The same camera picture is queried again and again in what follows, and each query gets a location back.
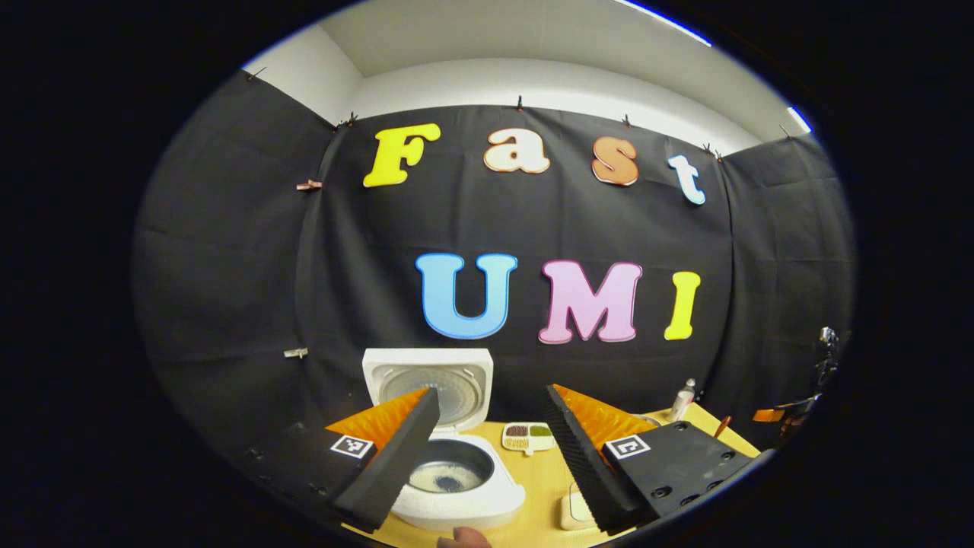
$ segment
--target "bottle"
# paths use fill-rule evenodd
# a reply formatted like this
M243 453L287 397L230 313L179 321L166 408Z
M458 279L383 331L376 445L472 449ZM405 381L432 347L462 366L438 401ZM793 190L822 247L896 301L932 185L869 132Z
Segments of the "bottle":
M687 379L687 384L676 394L676 401L673 402L673 409L670 410L670 414L666 417L667 421L676 422L683 420L683 415L687 413L687 409L693 403L693 396L695 394L693 391L694 386L696 386L696 381L692 378Z

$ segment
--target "letter m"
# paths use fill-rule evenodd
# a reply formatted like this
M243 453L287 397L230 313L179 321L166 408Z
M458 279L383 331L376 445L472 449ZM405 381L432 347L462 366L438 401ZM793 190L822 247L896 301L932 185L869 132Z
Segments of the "letter m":
M636 336L632 327L632 312L636 301L636 282L643 276L643 268L631 262L617 262L609 268L597 294L573 260L552 260L544 264L544 275L551 280L551 309L548 326L538 333L545 344L563 344L572 340L568 329L568 313L572 312L582 340L589 340L605 316L605 327L599 339L605 342L624 342Z

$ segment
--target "person's finger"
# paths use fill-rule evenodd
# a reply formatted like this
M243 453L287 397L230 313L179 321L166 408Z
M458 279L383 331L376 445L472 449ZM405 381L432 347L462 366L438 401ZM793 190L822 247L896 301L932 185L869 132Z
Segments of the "person's finger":
M487 537L475 528L454 528L453 537L456 538L464 548L491 548Z
M464 548L464 545L452 538L443 538L441 536L436 539L436 548Z

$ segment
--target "letter u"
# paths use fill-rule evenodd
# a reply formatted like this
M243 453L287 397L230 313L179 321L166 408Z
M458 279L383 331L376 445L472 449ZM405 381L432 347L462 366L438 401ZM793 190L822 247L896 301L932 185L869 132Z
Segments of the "letter u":
M486 276L483 314L476 318L457 313L457 272L464 260L455 254L423 254L416 259L423 273L423 314L437 333L451 338L483 338L499 331L507 321L507 289L517 258L509 254L483 254L477 268Z

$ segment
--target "orange finger pad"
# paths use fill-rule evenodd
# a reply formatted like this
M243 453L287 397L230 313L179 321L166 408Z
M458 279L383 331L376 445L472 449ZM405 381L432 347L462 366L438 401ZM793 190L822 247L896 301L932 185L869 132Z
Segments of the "orange finger pad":
M416 408L423 395L429 388L422 388L389 400L350 417L343 418L325 426L331 430L353 438L369 440L375 444L376 450L382 450L393 438L395 432L402 425L402 421Z
M785 411L781 410L759 410L755 411L754 418L751 420L757 422L777 422L781 420L781 417L784 416L784 414Z
M641 434L656 428L655 425L636 418L631 414L614 408L608 404L570 390L564 386L553 384L568 409L572 410L581 429L588 435L592 445L602 454L602 447L606 442Z

